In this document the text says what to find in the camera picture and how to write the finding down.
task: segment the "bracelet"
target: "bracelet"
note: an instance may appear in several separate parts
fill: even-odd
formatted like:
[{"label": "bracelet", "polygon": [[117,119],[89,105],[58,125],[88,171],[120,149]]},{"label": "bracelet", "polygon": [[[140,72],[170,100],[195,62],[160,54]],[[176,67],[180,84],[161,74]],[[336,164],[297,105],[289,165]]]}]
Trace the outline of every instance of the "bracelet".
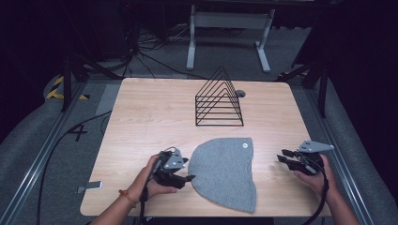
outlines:
[{"label": "bracelet", "polygon": [[128,194],[128,192],[127,192],[126,190],[120,189],[120,190],[119,190],[119,193],[120,193],[120,196],[124,196],[124,197],[126,197],[126,199],[129,200],[129,202],[132,204],[132,208],[137,207],[137,206],[135,205],[135,202],[132,200],[132,198],[130,198],[130,196],[129,196],[129,194]]}]

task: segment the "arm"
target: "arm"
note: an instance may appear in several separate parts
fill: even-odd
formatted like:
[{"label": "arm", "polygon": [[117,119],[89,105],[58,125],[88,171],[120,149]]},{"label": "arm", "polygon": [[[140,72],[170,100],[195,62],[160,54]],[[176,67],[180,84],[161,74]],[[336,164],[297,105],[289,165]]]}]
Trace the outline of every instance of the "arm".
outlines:
[{"label": "arm", "polygon": [[[138,173],[134,182],[127,189],[128,195],[136,204],[140,200],[141,192],[144,189],[144,185],[147,177],[152,171],[153,164],[155,163],[158,156],[153,156],[148,161],[147,165]],[[148,188],[148,199],[157,194],[176,193],[175,187],[164,187],[160,186],[153,179],[147,184]],[[123,224],[129,211],[132,209],[132,204],[125,196],[119,196],[105,211],[103,211],[90,225],[116,225]]]},{"label": "arm", "polygon": [[[331,216],[334,220],[334,224],[360,225],[357,217],[354,215],[351,208],[345,202],[343,196],[340,194],[336,186],[336,181],[334,179],[333,171],[330,168],[328,159],[323,155],[321,155],[321,158],[323,159],[323,162],[325,164],[325,173],[329,180],[329,191],[326,197],[326,203],[329,206]],[[307,183],[318,196],[322,195],[322,188],[324,185],[322,173],[308,176],[302,172],[294,171],[293,174],[298,177],[298,179]]]}]

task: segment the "dark background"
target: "dark background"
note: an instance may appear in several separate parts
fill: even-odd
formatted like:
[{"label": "dark background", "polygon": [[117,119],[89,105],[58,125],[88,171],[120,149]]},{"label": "dark background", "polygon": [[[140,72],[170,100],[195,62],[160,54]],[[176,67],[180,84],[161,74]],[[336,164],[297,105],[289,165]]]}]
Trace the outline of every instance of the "dark background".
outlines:
[{"label": "dark background", "polygon": [[[141,25],[164,38],[167,28],[187,18],[178,13],[181,7],[160,6],[153,14],[143,8],[142,15],[135,12],[126,20],[112,1],[59,3],[0,2],[0,142],[44,102],[43,89],[65,58],[65,39],[72,49],[96,61],[123,58],[129,51],[127,31],[133,32],[131,41]],[[340,100],[397,201],[398,21],[390,9],[382,1],[347,0],[338,17],[325,12],[316,20],[317,14],[305,17],[285,8],[277,11],[274,25],[314,25],[296,63],[331,60],[330,78]]]}]

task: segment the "metal frame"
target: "metal frame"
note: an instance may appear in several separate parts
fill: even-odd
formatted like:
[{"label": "metal frame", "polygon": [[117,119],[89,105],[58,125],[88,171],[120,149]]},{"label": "metal frame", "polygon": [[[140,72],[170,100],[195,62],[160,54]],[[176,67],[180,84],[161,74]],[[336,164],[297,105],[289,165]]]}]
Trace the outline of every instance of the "metal frame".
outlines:
[{"label": "metal frame", "polygon": [[224,67],[196,94],[195,118],[196,126],[244,126],[239,96]]}]

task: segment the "hand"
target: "hand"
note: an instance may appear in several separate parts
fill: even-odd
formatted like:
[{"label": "hand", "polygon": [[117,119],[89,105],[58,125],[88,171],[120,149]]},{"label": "hand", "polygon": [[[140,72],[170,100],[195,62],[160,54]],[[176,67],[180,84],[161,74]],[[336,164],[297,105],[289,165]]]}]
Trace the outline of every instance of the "hand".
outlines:
[{"label": "hand", "polygon": [[[128,189],[129,195],[132,197],[135,203],[140,201],[140,195],[144,189],[144,185],[147,177],[152,173],[154,163],[157,161],[159,156],[152,156],[147,162],[146,166],[138,173],[134,182]],[[148,199],[158,194],[176,193],[175,187],[165,187],[159,185],[155,180],[150,179],[147,184],[148,188]]]},{"label": "hand", "polygon": [[[330,192],[334,192],[334,190],[337,190],[336,187],[336,182],[334,180],[334,174],[333,171],[330,168],[329,165],[329,161],[328,158],[324,155],[320,155],[323,162],[324,162],[324,169],[325,169],[325,174],[329,180],[329,191]],[[322,195],[322,191],[323,191],[323,186],[324,186],[324,177],[323,174],[321,172],[315,174],[315,175],[306,175],[303,172],[299,172],[299,171],[293,171],[293,174],[298,177],[298,179],[302,180],[303,182],[305,182],[306,184],[308,184],[311,189],[318,195],[321,196]]]}]

